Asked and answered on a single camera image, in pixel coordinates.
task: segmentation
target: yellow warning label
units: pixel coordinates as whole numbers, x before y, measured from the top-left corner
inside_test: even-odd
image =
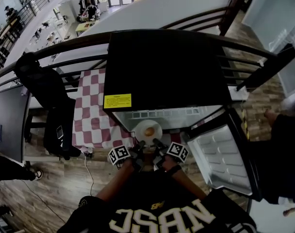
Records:
[[[131,94],[104,96],[104,109],[131,107]]]

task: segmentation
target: black refrigerator top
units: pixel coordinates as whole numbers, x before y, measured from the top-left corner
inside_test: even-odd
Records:
[[[204,33],[190,31],[112,33],[104,110],[154,110],[231,102],[210,44]]]

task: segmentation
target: open fridge door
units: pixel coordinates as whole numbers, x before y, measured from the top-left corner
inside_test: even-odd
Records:
[[[207,185],[261,200],[256,166],[234,109],[188,132],[187,144]]]

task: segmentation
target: hand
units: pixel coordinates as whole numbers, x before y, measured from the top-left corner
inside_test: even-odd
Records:
[[[276,113],[272,110],[266,110],[264,113],[264,117],[266,117],[268,119],[268,123],[270,125],[270,127],[273,126],[274,122],[276,121],[277,117],[279,116],[279,113]]]
[[[165,155],[165,161],[162,165],[163,169],[165,169],[165,171],[169,171],[171,168],[173,168],[174,166],[177,166],[178,163],[176,163],[176,161],[170,156],[170,155]]]
[[[128,158],[124,161],[122,169],[133,169],[131,158]]]

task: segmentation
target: black chair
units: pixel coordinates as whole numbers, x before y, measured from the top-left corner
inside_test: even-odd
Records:
[[[59,74],[53,69],[42,68],[32,52],[17,61],[14,72],[42,107],[49,111],[46,123],[32,123],[32,116],[28,116],[25,140],[31,140],[31,128],[45,127],[44,147],[49,153],[61,155],[66,160],[70,156],[79,156],[81,151],[71,144],[75,100],[68,97]],[[57,129],[60,126],[63,137],[58,139]]]

